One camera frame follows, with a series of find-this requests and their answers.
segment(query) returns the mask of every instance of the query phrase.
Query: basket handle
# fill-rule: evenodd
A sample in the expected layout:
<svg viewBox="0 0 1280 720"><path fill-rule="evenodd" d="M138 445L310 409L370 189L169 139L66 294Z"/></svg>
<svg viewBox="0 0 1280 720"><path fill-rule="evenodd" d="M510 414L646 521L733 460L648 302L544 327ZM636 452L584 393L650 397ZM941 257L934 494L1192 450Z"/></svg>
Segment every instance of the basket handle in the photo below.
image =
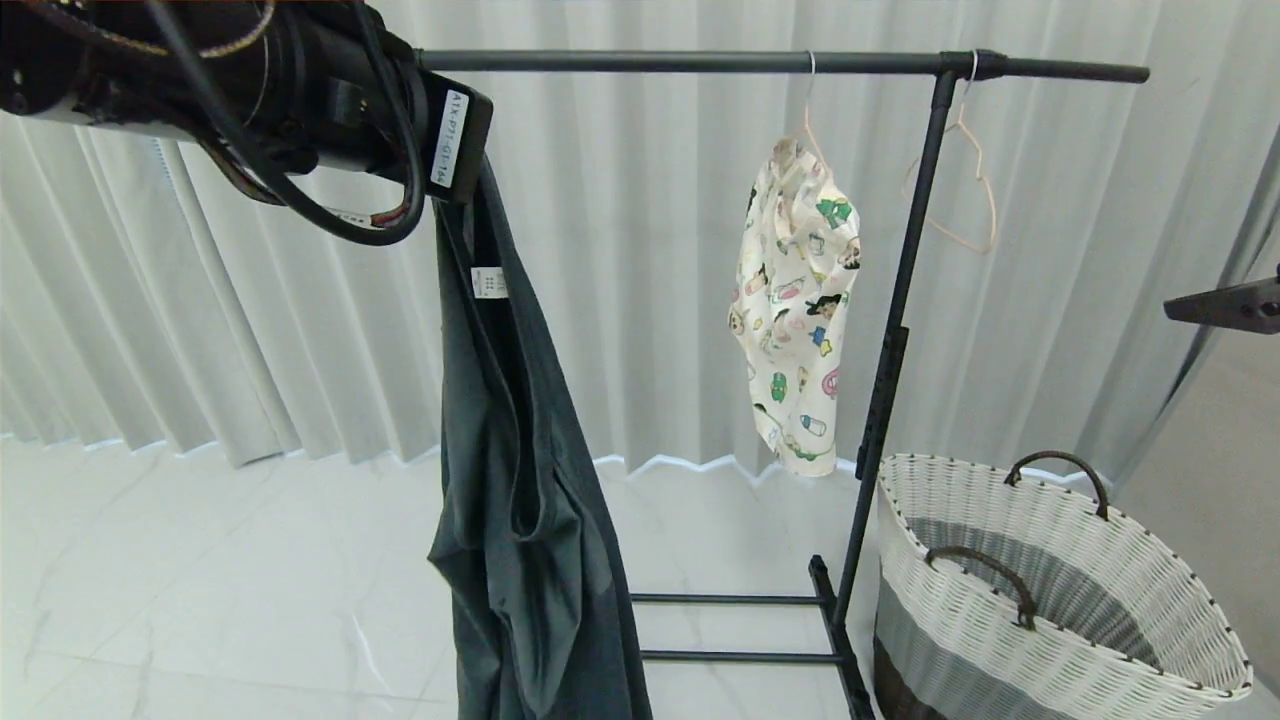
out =
<svg viewBox="0 0 1280 720"><path fill-rule="evenodd" d="M1098 474L1093 470L1093 468L1089 466L1088 462L1085 462L1079 456L1071 455L1070 452L1062 452L1061 450L1042 450L1039 452L1032 452L1027 457L1023 457L1021 460L1014 464L1014 469L1010 470L1009 477L1005 478L1005 484L1016 486L1018 480L1023 479L1023 468L1037 460L1044 460L1046 457L1056 457L1059 460L1066 460L1068 462L1079 465L1079 468L1084 470L1084 474L1089 477L1089 482L1093 483L1093 491L1098 493L1097 516L1102 518L1103 520L1107 520L1107 506L1108 506L1107 489L1102 487L1102 478L1098 477Z"/></svg>
<svg viewBox="0 0 1280 720"><path fill-rule="evenodd" d="M983 555L977 550L964 547L963 544L952 544L947 547L931 547L928 552L924 553L924 562L931 568L933 566L933 560L937 557L947 557L951 555L957 555L960 557L968 557L970 560L977 560L983 565L991 568L992 570L1000 573L1006 580L1012 583L1014 589L1018 591L1018 625L1027 628L1028 630L1036 629L1036 600L1032 598L1032 591L1027 588L1027 583L998 560Z"/></svg>

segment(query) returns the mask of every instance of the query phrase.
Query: gray stripe on basket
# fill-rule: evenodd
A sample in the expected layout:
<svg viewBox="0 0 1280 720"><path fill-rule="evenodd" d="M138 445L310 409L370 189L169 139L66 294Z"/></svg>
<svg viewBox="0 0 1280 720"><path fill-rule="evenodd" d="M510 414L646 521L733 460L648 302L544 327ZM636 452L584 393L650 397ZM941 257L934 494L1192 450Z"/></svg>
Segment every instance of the gray stripe on basket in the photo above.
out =
<svg viewBox="0 0 1280 720"><path fill-rule="evenodd" d="M1161 669L1160 657L1133 614L1119 600L1107 594L1097 580L1070 562L1042 547L961 523L910 518L906 524L924 547L959 544L998 560L1030 588L1039 618ZM991 583L1000 594L1010 600L1018 597L1009 580L982 562L960 557L948 560L955 560Z"/></svg>
<svg viewBox="0 0 1280 720"><path fill-rule="evenodd" d="M940 647L915 624L883 578L876 610L876 638L910 691L909 696L895 693L895 678L873 678L877 702L891 720L928 719L933 716L929 710L951 720L1075 720L1039 705L1025 692ZM895 697L881 698L882 692Z"/></svg>

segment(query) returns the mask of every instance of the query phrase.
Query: vertical rack pole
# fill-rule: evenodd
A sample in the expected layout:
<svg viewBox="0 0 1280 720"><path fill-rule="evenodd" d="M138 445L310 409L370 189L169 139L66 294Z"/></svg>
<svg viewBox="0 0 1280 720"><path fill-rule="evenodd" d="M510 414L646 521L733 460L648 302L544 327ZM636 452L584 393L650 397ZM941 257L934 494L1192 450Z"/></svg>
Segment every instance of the vertical rack pole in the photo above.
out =
<svg viewBox="0 0 1280 720"><path fill-rule="evenodd" d="M849 533L849 550L845 553L845 569L840 575L840 593L836 597L836 610L832 618L832 623L841 628L849 615L849 600L854 593L858 559L863 552L867 519L870 516L872 498L876 495L876 477L879 470L881 455L884 451L884 438L888 434L893 397L897 395L902 354L906 351L908 331L902 327L906 295L911 288L915 255L920 249L920 233L924 232L924 214L929 206L929 192L933 190L938 152L942 150L942 135L947 127L947 114L951 110L951 100L955 96L959 79L956 73L946 70L937 76L933 85L929 128L924 133L924 150L920 152L920 172L915 177L911 210L906 217L906 237L902 241L902 256L897 263L893 297L890 301L888 320L884 325L884 342L881 346L879 364L876 368L876 387L872 389L870 405L867 409L863 443L858 448L858 478L861 480L861 486L858 488L858 507L854 510L854 525Z"/></svg>

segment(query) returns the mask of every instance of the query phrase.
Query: white wicker basket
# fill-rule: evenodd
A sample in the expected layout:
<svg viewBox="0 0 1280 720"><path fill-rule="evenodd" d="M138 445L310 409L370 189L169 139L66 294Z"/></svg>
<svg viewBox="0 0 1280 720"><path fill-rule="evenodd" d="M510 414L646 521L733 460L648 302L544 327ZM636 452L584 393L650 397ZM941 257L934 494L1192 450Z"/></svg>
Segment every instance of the white wicker basket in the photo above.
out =
<svg viewBox="0 0 1280 720"><path fill-rule="evenodd" d="M1020 482L1042 457L1080 464L1100 501ZM998 470L896 455L877 495L886 717L1172 720L1249 693L1253 669L1204 584L1108 509L1079 459Z"/></svg>

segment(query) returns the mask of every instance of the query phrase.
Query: clothes rack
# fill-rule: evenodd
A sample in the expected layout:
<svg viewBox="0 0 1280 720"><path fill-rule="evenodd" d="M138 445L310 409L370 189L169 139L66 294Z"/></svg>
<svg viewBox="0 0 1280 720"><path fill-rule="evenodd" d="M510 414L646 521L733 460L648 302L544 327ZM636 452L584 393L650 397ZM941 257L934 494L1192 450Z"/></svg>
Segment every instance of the clothes rack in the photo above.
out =
<svg viewBox="0 0 1280 720"><path fill-rule="evenodd" d="M809 560L809 577L814 594L809 596L758 596L758 594L653 594L635 593L637 603L678 605L769 605L817 607L831 642L829 653L796 652L728 652L728 651L673 651L650 650L646 660L684 662L763 662L787 665L833 665L840 671L850 717L874 717L870 696L863 683L854 655L846 618L858 560L867 533L877 470L884 450L890 416L897 393L899 375L906 351L908 328L902 325L906 297L911 287L911 273L924 229L925 210L938 152L942 149L947 114L959 81L988 81L1000 77L1036 77L1083 79L1098 82L1143 83L1149 70L1137 65L1112 65L1062 60L1009 58L993 50L943 53L682 53L682 51L576 51L576 50L453 50L417 51L417 63L431 70L474 72L598 72L598 73L794 73L809 74L892 74L933 76L933 97L929 102L929 123L920 152L919 173L908 214L906 236L897 265L893 295L881 345L879 364L870 405L863 427L863 441L858 448L856 477L861 480L858 505L849 533L849 548L840 575L838 592L832 588L831 575L822 556Z"/></svg>

